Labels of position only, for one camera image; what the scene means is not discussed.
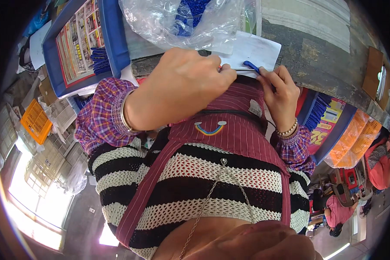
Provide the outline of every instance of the knit sweater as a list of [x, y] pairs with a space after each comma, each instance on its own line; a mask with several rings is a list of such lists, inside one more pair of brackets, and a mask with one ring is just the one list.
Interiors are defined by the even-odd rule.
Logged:
[[[135, 137], [123, 147], [104, 143], [90, 155], [88, 166], [97, 179], [104, 218], [115, 234], [138, 185], [168, 142], [162, 130], [149, 152]], [[185, 221], [196, 218], [226, 158], [222, 174], [202, 217], [251, 221], [249, 198], [256, 221], [281, 219], [281, 170], [273, 164], [247, 158], [202, 143], [186, 143], [167, 162], [129, 243], [130, 249], [151, 259], [161, 242]], [[291, 200], [290, 227], [304, 234], [309, 220], [306, 195], [309, 176], [288, 168]]]

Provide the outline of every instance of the silver bangle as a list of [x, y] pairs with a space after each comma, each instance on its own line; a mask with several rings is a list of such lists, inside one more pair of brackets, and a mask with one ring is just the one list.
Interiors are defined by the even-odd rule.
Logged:
[[124, 97], [123, 99], [123, 103], [121, 103], [121, 111], [120, 111], [120, 115], [121, 115], [121, 121], [123, 122], [124, 126], [127, 128], [127, 130], [129, 132], [132, 132], [132, 133], [137, 133], [137, 132], [140, 132], [140, 131], [137, 131], [137, 130], [134, 130], [132, 127], [130, 127], [127, 123], [127, 121], [125, 120], [125, 116], [124, 116], [124, 105], [125, 105], [125, 100], [127, 99], [127, 97], [134, 91], [134, 89], [132, 91], [130, 91], [129, 93], [126, 94], [126, 96]]
[[298, 125], [298, 119], [295, 117], [295, 123], [293, 124], [293, 126], [286, 132], [283, 132], [283, 133], [280, 133], [277, 129], [276, 129], [276, 133], [278, 136], [282, 137], [284, 136], [285, 134], [288, 134], [290, 132], [292, 132]]

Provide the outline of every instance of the necklace chain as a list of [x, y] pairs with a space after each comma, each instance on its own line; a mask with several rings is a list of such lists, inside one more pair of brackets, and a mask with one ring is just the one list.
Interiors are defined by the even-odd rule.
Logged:
[[[186, 240], [186, 243], [185, 243], [185, 245], [184, 245], [183, 248], [182, 248], [182, 252], [180, 253], [179, 260], [182, 260], [183, 256], [185, 255], [185, 250], [186, 250], [186, 248], [187, 248], [187, 246], [188, 246], [188, 244], [189, 244], [189, 241], [191, 240], [191, 237], [192, 237], [192, 235], [193, 235], [193, 233], [194, 233], [194, 231], [195, 231], [196, 226], [198, 225], [199, 220], [201, 219], [202, 213], [203, 213], [203, 211], [204, 211], [206, 205], [208, 204], [208, 200], [210, 199], [211, 194], [213, 193], [213, 190], [214, 190], [215, 186], [217, 185], [217, 183], [218, 183], [218, 181], [219, 181], [219, 178], [221, 177], [221, 174], [222, 174], [223, 172], [227, 172], [227, 171], [225, 170], [225, 166], [226, 166], [227, 162], [228, 162], [227, 159], [221, 158], [221, 167], [220, 167], [220, 169], [219, 169], [219, 171], [218, 171], [217, 178], [215, 179], [215, 182], [214, 182], [214, 184], [213, 184], [213, 187], [211, 188], [210, 192], [208, 193], [207, 197], [205, 198], [205, 201], [204, 201], [204, 203], [203, 203], [203, 205], [202, 205], [202, 207], [201, 207], [201, 210], [200, 210], [199, 213], [198, 213], [198, 217], [196, 218], [196, 221], [195, 221], [195, 223], [194, 223], [194, 226], [192, 227], [192, 230], [191, 230], [191, 232], [189, 233], [188, 239]], [[255, 217], [254, 217], [254, 214], [253, 214], [253, 208], [252, 208], [252, 206], [250, 205], [250, 201], [248, 200], [248, 197], [247, 197], [247, 195], [246, 195], [246, 193], [245, 193], [243, 187], [241, 186], [240, 181], [239, 181], [233, 174], [229, 174], [229, 175], [230, 175], [233, 179], [235, 179], [235, 180], [237, 181], [238, 186], [239, 186], [240, 189], [241, 189], [241, 192], [243, 192], [243, 195], [244, 195], [244, 197], [245, 197], [245, 199], [246, 199], [246, 202], [247, 202], [247, 205], [248, 205], [248, 208], [249, 208], [249, 211], [250, 211], [251, 223], [254, 224], [254, 223], [256, 222], [256, 220], [255, 220]]]

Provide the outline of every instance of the rainbow patch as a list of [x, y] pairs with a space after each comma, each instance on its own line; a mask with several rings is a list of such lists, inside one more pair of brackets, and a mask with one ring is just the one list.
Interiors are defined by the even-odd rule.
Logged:
[[196, 122], [196, 123], [194, 123], [195, 129], [197, 129], [199, 132], [203, 133], [204, 135], [206, 135], [206, 136], [208, 136], [208, 137], [211, 137], [211, 136], [214, 136], [214, 135], [216, 135], [217, 133], [221, 132], [221, 130], [224, 128], [224, 125], [226, 125], [227, 122], [225, 122], [225, 121], [219, 121], [219, 122], [218, 122], [218, 127], [217, 127], [214, 131], [211, 131], [211, 132], [208, 132], [208, 131], [204, 130], [204, 129], [201, 127], [201, 124], [202, 124], [202, 122]]

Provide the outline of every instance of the maroon striped apron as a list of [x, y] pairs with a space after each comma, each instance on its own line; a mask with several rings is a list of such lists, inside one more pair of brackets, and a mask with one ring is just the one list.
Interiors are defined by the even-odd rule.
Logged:
[[[210, 103], [207, 109], [235, 109], [249, 112], [253, 107], [255, 113], [259, 114], [256, 104], [262, 111], [260, 119], [263, 125], [267, 126], [263, 108], [263, 89], [259, 84], [245, 85], [234, 82], [228, 91]], [[281, 169], [283, 198], [281, 222], [290, 226], [290, 174], [286, 170], [285, 163], [266, 140], [265, 129], [263, 130], [257, 122], [236, 114], [195, 115], [184, 122], [173, 125], [168, 138], [169, 142], [139, 184], [136, 194], [127, 206], [117, 227], [115, 236], [124, 246], [128, 247], [135, 227], [167, 161], [185, 143], [204, 143], [278, 166]]]

